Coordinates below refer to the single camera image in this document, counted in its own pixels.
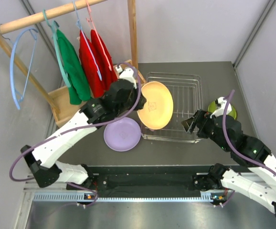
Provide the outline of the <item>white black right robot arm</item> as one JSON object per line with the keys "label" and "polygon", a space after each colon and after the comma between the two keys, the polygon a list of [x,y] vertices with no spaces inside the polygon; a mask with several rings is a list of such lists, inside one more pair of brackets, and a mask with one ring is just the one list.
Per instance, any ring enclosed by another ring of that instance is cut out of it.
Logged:
{"label": "white black right robot arm", "polygon": [[276,217],[276,157],[261,140],[244,134],[241,123],[229,115],[215,117],[198,110],[181,124],[190,134],[197,128],[199,138],[211,139],[223,151],[229,152],[236,163],[266,183],[262,186],[217,163],[208,172],[211,188],[223,187],[239,192],[266,207]]}

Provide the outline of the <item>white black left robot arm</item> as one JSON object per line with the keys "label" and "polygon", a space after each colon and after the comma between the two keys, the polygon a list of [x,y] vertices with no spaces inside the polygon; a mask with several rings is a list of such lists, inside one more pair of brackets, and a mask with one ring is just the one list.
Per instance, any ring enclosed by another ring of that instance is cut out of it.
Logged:
{"label": "white black left robot arm", "polygon": [[40,188],[55,182],[74,183],[83,189],[93,185],[93,175],[84,165],[70,165],[58,159],[82,138],[104,125],[119,120],[125,111],[141,110],[146,102],[134,78],[118,79],[102,97],[86,102],[60,129],[37,147],[24,146],[24,159]]}

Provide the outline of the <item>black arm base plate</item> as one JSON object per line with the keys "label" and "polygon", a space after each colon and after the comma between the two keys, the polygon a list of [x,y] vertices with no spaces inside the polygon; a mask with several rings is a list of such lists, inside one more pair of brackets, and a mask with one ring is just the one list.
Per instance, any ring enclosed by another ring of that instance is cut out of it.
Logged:
{"label": "black arm base plate", "polygon": [[97,190],[110,190],[116,187],[184,187],[187,190],[207,191],[223,189],[219,182],[207,175],[193,174],[99,174],[88,178],[82,186]]}

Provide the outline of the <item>purple plastic plate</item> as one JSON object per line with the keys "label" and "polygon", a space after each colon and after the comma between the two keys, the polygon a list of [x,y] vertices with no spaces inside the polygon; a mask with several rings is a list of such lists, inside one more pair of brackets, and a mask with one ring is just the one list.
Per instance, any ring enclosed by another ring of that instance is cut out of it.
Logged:
{"label": "purple plastic plate", "polygon": [[108,124],[104,129],[104,141],[112,150],[125,152],[133,149],[140,141],[141,132],[138,123],[125,117]]}

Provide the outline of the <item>yellow plastic plate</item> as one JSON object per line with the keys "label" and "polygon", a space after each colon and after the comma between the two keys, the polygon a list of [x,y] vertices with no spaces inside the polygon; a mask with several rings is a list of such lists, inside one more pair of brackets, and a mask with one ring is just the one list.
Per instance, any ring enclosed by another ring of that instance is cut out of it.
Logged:
{"label": "yellow plastic plate", "polygon": [[173,115],[173,99],[169,89],[162,83],[153,81],[141,88],[146,103],[138,110],[140,121],[149,129],[164,128]]}

